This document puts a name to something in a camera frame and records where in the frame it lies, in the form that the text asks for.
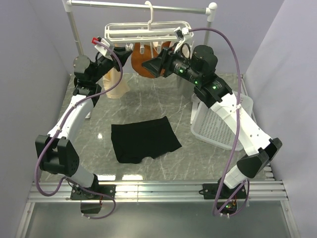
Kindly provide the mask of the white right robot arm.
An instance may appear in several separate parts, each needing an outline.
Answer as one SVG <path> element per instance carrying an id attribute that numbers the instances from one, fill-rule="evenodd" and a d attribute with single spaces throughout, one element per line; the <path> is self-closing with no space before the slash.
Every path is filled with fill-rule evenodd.
<path id="1" fill-rule="evenodd" d="M 238 137 L 246 155 L 226 171 L 219 194 L 230 198 L 236 187 L 246 179 L 252 179 L 270 163 L 282 147 L 279 138 L 266 134 L 240 106 L 237 94 L 215 73 L 218 59 L 213 49 L 206 45 L 196 46 L 191 57 L 173 47 L 164 48 L 160 54 L 142 63 L 154 77 L 171 74 L 194 84 L 194 93 L 209 109 L 216 113 Z"/>

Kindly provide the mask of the white plastic clip hanger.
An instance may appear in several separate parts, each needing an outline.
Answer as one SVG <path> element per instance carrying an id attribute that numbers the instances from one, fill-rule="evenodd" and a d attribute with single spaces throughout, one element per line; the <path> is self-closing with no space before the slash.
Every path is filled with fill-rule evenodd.
<path id="1" fill-rule="evenodd" d="M 149 44 L 156 48 L 160 53 L 163 43 L 171 41 L 177 44 L 177 38 L 174 29 L 177 27 L 191 28 L 186 21 L 154 21 L 154 7 L 150 1 L 146 1 L 145 5 L 150 8 L 150 20 L 147 22 L 125 22 L 110 23 L 105 26 L 105 39 L 109 39 L 112 43 L 125 44 Z"/>

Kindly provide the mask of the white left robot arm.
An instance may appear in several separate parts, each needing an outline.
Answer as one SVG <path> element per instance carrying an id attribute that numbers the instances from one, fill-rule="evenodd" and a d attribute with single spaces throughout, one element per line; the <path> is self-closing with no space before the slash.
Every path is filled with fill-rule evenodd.
<path id="1" fill-rule="evenodd" d="M 88 199 L 95 199 L 101 193 L 98 177 L 80 165 L 72 141 L 85 117 L 97 104 L 103 94 L 98 81 L 113 68 L 119 73 L 132 54 L 132 50 L 114 47 L 109 57 L 98 54 L 95 61 L 88 56 L 78 56 L 74 64 L 74 91 L 66 111 L 47 135 L 39 135 L 35 141 L 38 160 L 34 172 L 37 190 L 44 196 L 53 196 L 57 192 L 44 192 L 39 182 L 39 171 L 62 175 L 64 179 L 78 186 Z"/>

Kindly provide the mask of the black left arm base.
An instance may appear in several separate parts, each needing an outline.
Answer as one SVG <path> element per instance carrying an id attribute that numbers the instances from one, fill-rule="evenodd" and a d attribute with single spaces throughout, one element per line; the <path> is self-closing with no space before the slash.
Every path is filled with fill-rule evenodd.
<path id="1" fill-rule="evenodd" d="M 116 209 L 115 185 L 99 185 L 98 179 L 95 179 L 92 187 L 84 188 L 74 181 L 67 179 L 72 187 L 70 200 L 80 200 L 80 211 L 83 217 L 90 220 L 100 220 L 112 215 Z M 111 210 L 101 216 L 94 216 L 101 212 L 104 201 L 111 201 Z"/>

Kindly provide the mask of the black underwear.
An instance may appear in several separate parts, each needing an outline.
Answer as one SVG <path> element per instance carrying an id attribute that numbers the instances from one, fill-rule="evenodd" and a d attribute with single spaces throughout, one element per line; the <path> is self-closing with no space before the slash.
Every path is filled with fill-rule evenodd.
<path id="1" fill-rule="evenodd" d="M 139 164 L 145 157 L 156 159 L 182 147 L 167 117 L 112 124 L 111 141 L 116 159 L 122 164 Z"/>

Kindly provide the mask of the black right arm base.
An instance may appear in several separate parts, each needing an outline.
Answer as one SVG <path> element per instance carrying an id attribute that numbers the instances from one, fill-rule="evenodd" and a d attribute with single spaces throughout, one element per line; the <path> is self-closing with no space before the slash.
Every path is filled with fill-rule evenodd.
<path id="1" fill-rule="evenodd" d="M 204 197 L 204 200 L 215 200 L 216 194 L 220 185 L 221 179 L 217 181 L 217 183 L 203 183 L 202 189 L 198 191 L 200 195 Z M 250 189 L 250 182 L 246 180 L 244 183 L 240 183 L 235 188 L 230 189 L 225 184 L 223 184 L 218 200 L 229 200 L 229 202 L 224 206 L 223 209 L 221 207 L 224 205 L 225 202 L 217 202 L 216 210 L 220 212 L 220 215 L 232 216 L 236 214 L 238 209 L 238 199 L 245 199 L 242 208 L 247 205 L 248 198 L 249 198 L 249 189 Z"/>

